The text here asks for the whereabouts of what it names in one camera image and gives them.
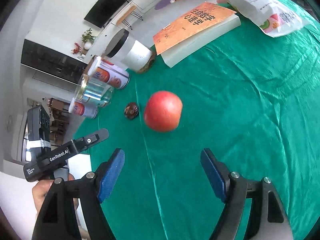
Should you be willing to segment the person's left hand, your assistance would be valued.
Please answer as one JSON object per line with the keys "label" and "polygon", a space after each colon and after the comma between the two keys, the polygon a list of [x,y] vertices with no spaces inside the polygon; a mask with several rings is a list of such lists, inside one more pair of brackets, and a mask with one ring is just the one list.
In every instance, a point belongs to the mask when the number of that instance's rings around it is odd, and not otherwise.
{"label": "person's left hand", "polygon": [[54,180],[52,179],[39,180],[37,184],[32,188],[33,200],[37,214],[40,213],[44,199],[53,182]]}

